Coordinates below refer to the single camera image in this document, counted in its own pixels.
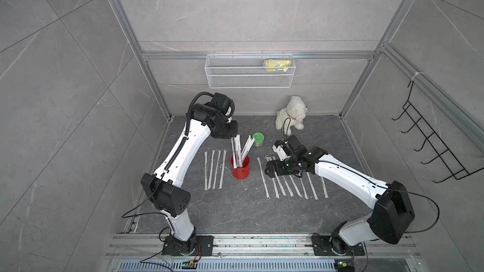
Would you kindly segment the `white straw eleventh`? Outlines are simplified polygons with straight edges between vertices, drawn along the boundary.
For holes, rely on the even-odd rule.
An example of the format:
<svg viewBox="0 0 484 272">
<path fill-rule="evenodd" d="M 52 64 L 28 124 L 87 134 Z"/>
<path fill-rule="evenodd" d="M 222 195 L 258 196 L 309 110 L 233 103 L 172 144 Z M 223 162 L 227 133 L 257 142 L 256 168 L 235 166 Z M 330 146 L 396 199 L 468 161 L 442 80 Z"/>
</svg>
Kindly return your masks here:
<svg viewBox="0 0 484 272">
<path fill-rule="evenodd" d="M 211 159 L 210 159 L 209 179 L 208 179 L 208 184 L 207 184 L 208 190 L 211 189 L 211 187 L 212 187 L 211 183 L 212 183 L 212 178 L 213 178 L 214 155 L 215 155 L 215 150 L 212 150 L 212 155 L 211 155 Z"/>
</svg>

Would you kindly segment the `bundle of white straws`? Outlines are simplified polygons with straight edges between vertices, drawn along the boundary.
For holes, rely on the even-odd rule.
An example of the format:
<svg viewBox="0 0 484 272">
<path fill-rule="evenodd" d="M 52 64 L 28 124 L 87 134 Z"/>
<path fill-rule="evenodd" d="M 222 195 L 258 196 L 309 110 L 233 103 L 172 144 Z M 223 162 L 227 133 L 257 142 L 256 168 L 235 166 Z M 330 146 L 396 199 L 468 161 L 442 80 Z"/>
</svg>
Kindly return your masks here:
<svg viewBox="0 0 484 272">
<path fill-rule="evenodd" d="M 247 141 L 244 146 L 242 146 L 240 141 L 240 135 L 236 135 L 236 137 L 231 138 L 231 146 L 233 152 L 233 162 L 232 166 L 234 168 L 242 168 L 245 159 L 248 157 L 248 153 L 252 148 L 254 143 L 253 137 L 248 136 Z"/>
</svg>

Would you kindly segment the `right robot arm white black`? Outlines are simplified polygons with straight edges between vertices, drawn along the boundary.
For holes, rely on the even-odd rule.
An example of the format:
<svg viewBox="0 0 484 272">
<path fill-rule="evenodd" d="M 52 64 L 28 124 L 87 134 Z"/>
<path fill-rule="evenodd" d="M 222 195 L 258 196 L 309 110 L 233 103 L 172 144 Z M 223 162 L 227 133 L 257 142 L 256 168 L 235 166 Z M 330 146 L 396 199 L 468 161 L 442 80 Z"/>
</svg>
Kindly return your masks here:
<svg viewBox="0 0 484 272">
<path fill-rule="evenodd" d="M 276 141 L 278 158 L 267 163 L 271 178 L 311 173 L 326 178 L 356 196 L 371 210 L 360 219 L 341 223 L 329 239 L 332 251 L 345 255 L 366 241 L 398 244 L 415 218 L 406 187 L 398 181 L 386 183 L 340 162 L 319 147 L 307 149 L 295 136 Z"/>
</svg>

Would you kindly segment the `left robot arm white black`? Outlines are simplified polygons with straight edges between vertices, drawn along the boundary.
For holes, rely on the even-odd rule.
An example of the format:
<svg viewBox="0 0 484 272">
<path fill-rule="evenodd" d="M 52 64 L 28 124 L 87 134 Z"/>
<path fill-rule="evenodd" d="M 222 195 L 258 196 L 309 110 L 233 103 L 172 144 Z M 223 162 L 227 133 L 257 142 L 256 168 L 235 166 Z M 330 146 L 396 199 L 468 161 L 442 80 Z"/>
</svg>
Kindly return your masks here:
<svg viewBox="0 0 484 272">
<path fill-rule="evenodd" d="M 165 217 L 170 242 L 181 253 L 191 253 L 196 243 L 196 230 L 187 211 L 191 194 L 182 189 L 185 175 L 206 138 L 236 137 L 238 122 L 232 121 L 233 113 L 234 102 L 228 96 L 197 94 L 185 115 L 184 130 L 168 157 L 152 175 L 145 174 L 141 179 L 147 200 Z"/>
</svg>

